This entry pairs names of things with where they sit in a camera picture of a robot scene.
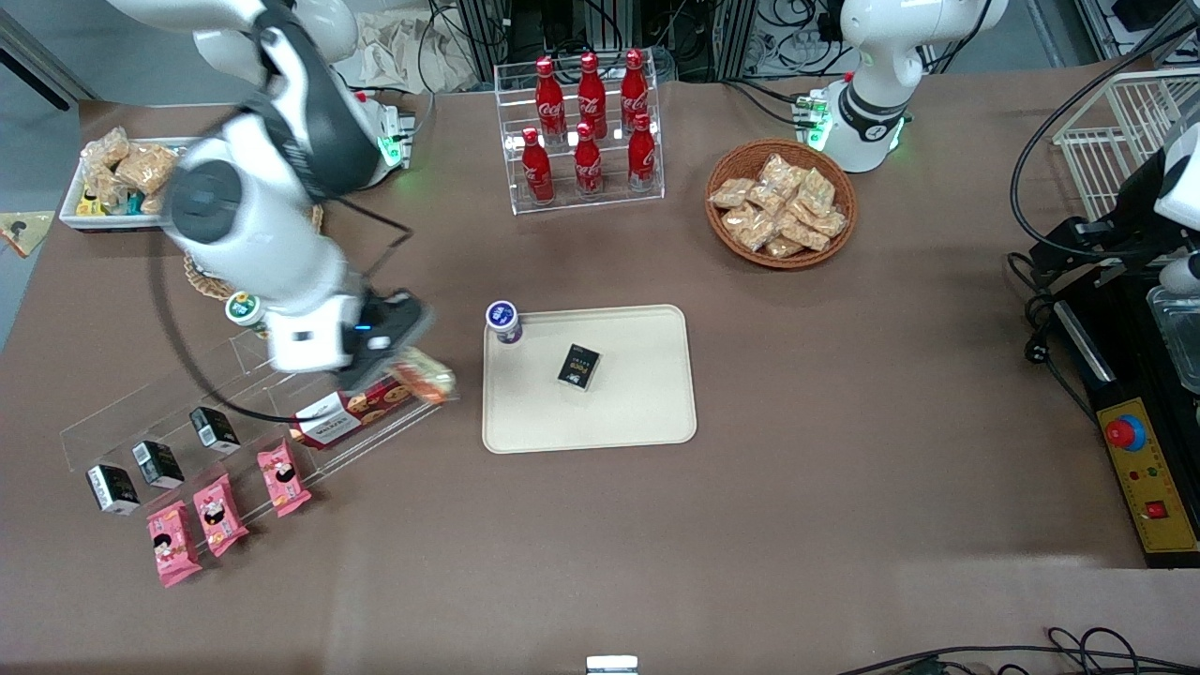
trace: table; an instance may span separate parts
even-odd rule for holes
[[[172,590],[58,437],[178,368],[146,289],[158,234],[56,226],[0,357],[0,658],[20,674],[516,674],[629,652],[654,675],[835,673],[1104,623],[1200,661],[1200,572],[1141,568],[1096,432],[1021,357],[1024,295],[1002,271],[1027,247],[1012,162],[1094,72],[929,78],[901,147],[854,178],[853,240],[798,273],[745,263],[704,220],[716,159],[781,131],[736,92],[664,88],[666,199],[520,220],[492,98],[439,97],[413,168],[356,201],[418,228],[378,281],[434,305],[421,345],[462,400]],[[83,136],[182,136],[221,112],[88,104]],[[1049,227],[1075,207],[1046,157],[1024,196]],[[336,204],[326,222],[360,265],[392,237]],[[168,291],[196,348],[235,331],[181,273]],[[682,307],[696,437],[488,454],[481,316],[498,297]]]

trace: beige tray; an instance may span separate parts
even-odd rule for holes
[[[484,334],[484,444],[497,454],[658,446],[696,434],[688,325],[674,305],[521,315]],[[557,380],[570,346],[600,353],[587,392]]]

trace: red glass bottle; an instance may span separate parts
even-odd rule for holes
[[[536,68],[538,88],[533,100],[538,104],[541,133],[546,138],[546,145],[566,145],[566,110],[563,108],[563,88],[554,79],[554,61],[550,56],[541,56]]]
[[[625,52],[625,79],[620,80],[620,129],[625,138],[634,133],[634,118],[646,112],[646,73],[641,49]]]
[[[650,136],[650,115],[634,117],[634,135],[629,137],[629,189],[649,192],[654,186],[654,137]]]
[[[533,193],[533,203],[545,207],[554,201],[554,179],[550,175],[550,155],[538,143],[536,129],[526,127],[521,136],[524,137],[526,142],[526,149],[521,153],[521,165],[526,171],[529,192]]]
[[[580,58],[580,68],[583,77],[580,78],[580,120],[592,126],[595,138],[604,138],[608,135],[608,120],[605,119],[605,94],[604,83],[596,68],[600,67],[600,58],[592,52],[586,52]]]
[[[576,127],[580,144],[575,147],[575,185],[580,197],[595,199],[604,191],[604,173],[600,169],[600,148],[596,148],[592,125],[581,121]]]

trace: round woven basket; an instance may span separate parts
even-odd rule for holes
[[[815,167],[829,183],[833,183],[836,190],[833,203],[846,216],[846,229],[838,237],[834,237],[829,243],[829,247],[824,251],[805,250],[786,258],[773,258],[763,253],[748,251],[725,229],[725,225],[721,223],[722,211],[708,201],[708,196],[716,192],[716,189],[731,178],[751,178],[757,180],[758,172],[762,171],[763,165],[767,163],[767,157],[772,153],[778,153],[780,157],[787,160],[787,163],[792,166],[802,168]],[[846,172],[841,171],[841,167],[836,162],[812,148],[798,141],[787,141],[785,138],[760,138],[758,141],[751,141],[745,145],[738,145],[721,157],[716,162],[716,166],[713,167],[712,175],[708,177],[708,189],[704,190],[704,210],[708,213],[708,223],[713,226],[713,232],[716,233],[721,241],[725,241],[725,245],[731,251],[748,261],[775,269],[799,269],[815,265],[829,258],[846,245],[850,235],[854,232],[854,226],[858,225],[858,198],[854,196],[854,186],[850,183]]]
[[[320,232],[320,225],[324,217],[325,209],[323,209],[320,204],[313,204],[312,211],[308,214],[313,229]],[[193,261],[192,256],[188,256],[187,253],[184,253],[184,274],[187,276],[187,282],[192,285],[192,288],[199,291],[202,295],[215,298],[222,303],[228,300],[229,297],[238,291],[224,280],[209,276],[196,269],[196,261]]]

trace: wooden basket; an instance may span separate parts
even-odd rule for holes
[[[767,163],[767,157],[772,153],[778,153],[779,156],[787,160],[792,166],[802,168],[816,167],[836,189],[833,203],[846,216],[846,229],[838,237],[834,237],[829,243],[829,247],[824,251],[805,250],[786,258],[773,258],[764,253],[748,251],[725,229],[725,225],[721,222],[721,214],[724,211],[708,201],[708,196],[716,192],[716,189],[731,178],[751,178],[757,180],[758,172],[762,171],[763,165]],[[713,226],[713,232],[720,237],[721,241],[725,241],[725,245],[731,251],[748,261],[775,269],[799,269],[824,261],[846,245],[850,235],[854,232],[854,226],[858,223],[858,198],[854,196],[854,186],[850,183],[846,172],[841,171],[841,167],[836,162],[812,148],[798,141],[787,141],[785,138],[760,138],[758,141],[751,141],[745,145],[738,145],[721,157],[716,162],[716,166],[713,167],[712,175],[708,177],[708,189],[704,190],[704,209],[708,213],[708,223]]]

